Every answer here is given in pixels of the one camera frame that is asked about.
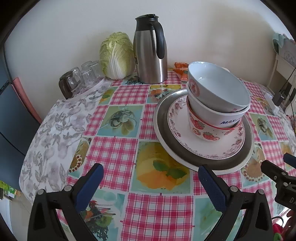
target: mint leaf print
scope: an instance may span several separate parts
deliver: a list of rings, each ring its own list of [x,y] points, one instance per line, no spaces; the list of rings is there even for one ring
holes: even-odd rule
[[[153,166],[160,172],[167,171],[169,169],[163,161],[153,161]]]
[[[178,168],[170,168],[166,175],[171,176],[173,179],[179,179],[184,177],[186,175],[186,172]]]

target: orange snack package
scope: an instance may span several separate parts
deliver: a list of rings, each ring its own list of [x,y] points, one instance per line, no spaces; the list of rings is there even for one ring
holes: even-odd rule
[[[178,68],[188,68],[188,64],[184,62],[175,62],[176,69]]]
[[[188,64],[183,62],[175,62],[173,71],[178,75],[181,81],[188,81]]]

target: stacked dishes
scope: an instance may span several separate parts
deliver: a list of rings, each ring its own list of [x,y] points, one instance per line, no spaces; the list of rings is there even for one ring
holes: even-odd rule
[[[254,145],[254,134],[244,116],[250,108],[247,89],[231,73],[211,63],[193,62],[188,74],[186,89],[167,95],[155,109],[157,138],[175,160],[195,171],[203,164],[218,175],[239,170],[248,162]],[[224,85],[217,84],[218,77]]]
[[[233,74],[207,62],[188,66],[188,108],[199,120],[221,129],[236,128],[250,108],[246,87]]]

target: black carafe handle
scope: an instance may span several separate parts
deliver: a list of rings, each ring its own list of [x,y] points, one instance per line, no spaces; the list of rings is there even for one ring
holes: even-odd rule
[[[163,35],[163,27],[158,21],[149,21],[154,27],[156,35],[156,54],[159,59],[163,59],[165,56],[165,37]]]
[[[62,94],[66,99],[69,99],[73,96],[71,92],[70,85],[67,80],[62,79],[59,81],[59,88],[61,89]]]

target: drinking glass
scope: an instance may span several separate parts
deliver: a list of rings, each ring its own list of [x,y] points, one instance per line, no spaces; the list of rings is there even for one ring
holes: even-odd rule
[[[89,67],[94,72],[96,78],[103,77],[103,71],[99,61],[92,62]]]
[[[83,70],[81,71],[81,75],[87,89],[90,89],[95,85],[96,77],[92,70]]]
[[[79,82],[83,82],[81,73],[80,73],[80,69],[78,67],[75,67],[73,69],[71,69],[70,71],[73,71],[73,77],[75,78],[75,80],[79,83]]]
[[[82,70],[88,70],[89,66],[92,64],[92,61],[87,61],[84,64],[81,65]]]

